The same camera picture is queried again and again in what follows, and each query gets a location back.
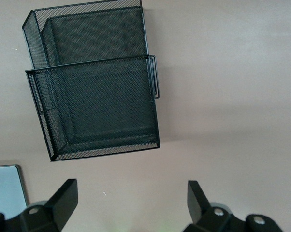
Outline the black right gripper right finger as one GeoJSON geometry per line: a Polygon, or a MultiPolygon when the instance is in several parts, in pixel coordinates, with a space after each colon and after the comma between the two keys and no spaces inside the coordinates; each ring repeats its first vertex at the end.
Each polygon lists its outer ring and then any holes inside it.
{"type": "Polygon", "coordinates": [[[265,215],[250,214],[237,218],[224,204],[210,203],[197,181],[188,181],[187,206],[192,223],[185,232],[281,232],[282,229],[265,215]]]}

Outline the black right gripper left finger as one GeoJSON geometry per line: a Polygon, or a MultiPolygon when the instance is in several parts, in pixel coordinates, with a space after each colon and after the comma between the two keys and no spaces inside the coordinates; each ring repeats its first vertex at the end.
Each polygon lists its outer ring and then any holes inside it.
{"type": "Polygon", "coordinates": [[[77,205],[77,180],[68,179],[45,203],[28,206],[11,219],[0,213],[0,232],[60,232],[77,205]]]}

